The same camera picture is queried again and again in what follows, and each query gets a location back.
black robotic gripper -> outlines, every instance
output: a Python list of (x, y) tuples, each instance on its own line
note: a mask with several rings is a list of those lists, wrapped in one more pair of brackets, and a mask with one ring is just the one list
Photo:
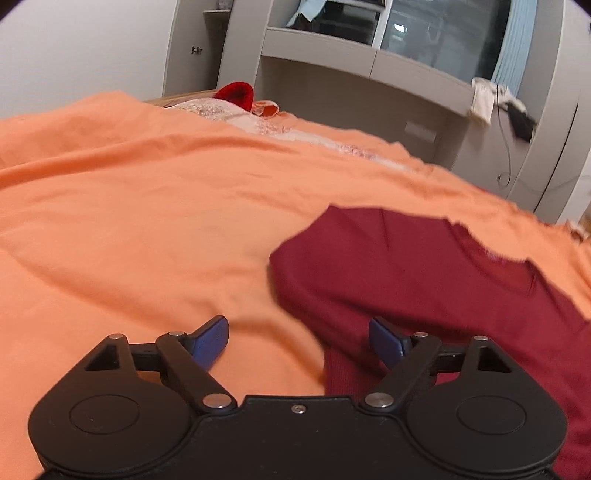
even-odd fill
[[(155, 343), (101, 341), (31, 413), (40, 479), (558, 478), (564, 413), (485, 336), (444, 345), (374, 319), (370, 343), (390, 372), (359, 404), (247, 396), (238, 406), (207, 373), (228, 334), (218, 316)], [(459, 376), (435, 385), (446, 372)]]

metal screw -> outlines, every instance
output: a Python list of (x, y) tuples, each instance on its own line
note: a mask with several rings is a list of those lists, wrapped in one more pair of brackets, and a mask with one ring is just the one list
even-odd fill
[(210, 393), (203, 397), (202, 402), (209, 408), (226, 408), (232, 403), (232, 397), (225, 393)]
[(293, 413), (302, 414), (302, 413), (306, 413), (306, 410), (308, 410), (308, 409), (306, 408), (305, 405), (292, 405), (291, 406), (291, 411)]
[(365, 397), (365, 403), (373, 408), (386, 408), (394, 403), (394, 398), (387, 393), (374, 392)]

dark red sweater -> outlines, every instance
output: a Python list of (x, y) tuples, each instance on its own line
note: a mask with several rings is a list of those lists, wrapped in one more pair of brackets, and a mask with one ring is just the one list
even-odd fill
[(327, 394), (359, 395), (383, 376), (374, 316), (445, 342), (488, 335), (565, 410), (557, 473), (591, 478), (591, 326), (531, 262), (447, 220), (334, 206), (270, 260), (280, 304), (326, 345)]

cabinet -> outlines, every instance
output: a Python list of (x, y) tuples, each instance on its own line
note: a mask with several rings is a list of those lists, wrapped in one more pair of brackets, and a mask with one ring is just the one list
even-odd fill
[(216, 87), (229, 15), (216, 0), (178, 0), (170, 35), (164, 96)]

hanging towel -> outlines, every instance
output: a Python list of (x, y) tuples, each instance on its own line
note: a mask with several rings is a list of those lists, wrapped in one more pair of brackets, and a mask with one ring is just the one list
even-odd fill
[(491, 124), (492, 110), (497, 99), (500, 108), (506, 109), (507, 104), (511, 103), (520, 112), (527, 113), (523, 102), (517, 99), (505, 85), (497, 85), (490, 80), (474, 77), (472, 86), (474, 98), (468, 114), (484, 125)]
[(287, 22), (287, 27), (293, 27), (296, 23), (296, 18), (298, 15), (303, 15), (306, 17), (308, 22), (314, 20), (326, 4), (326, 0), (301, 0), (300, 6), (297, 8), (296, 12), (290, 18), (289, 22)]

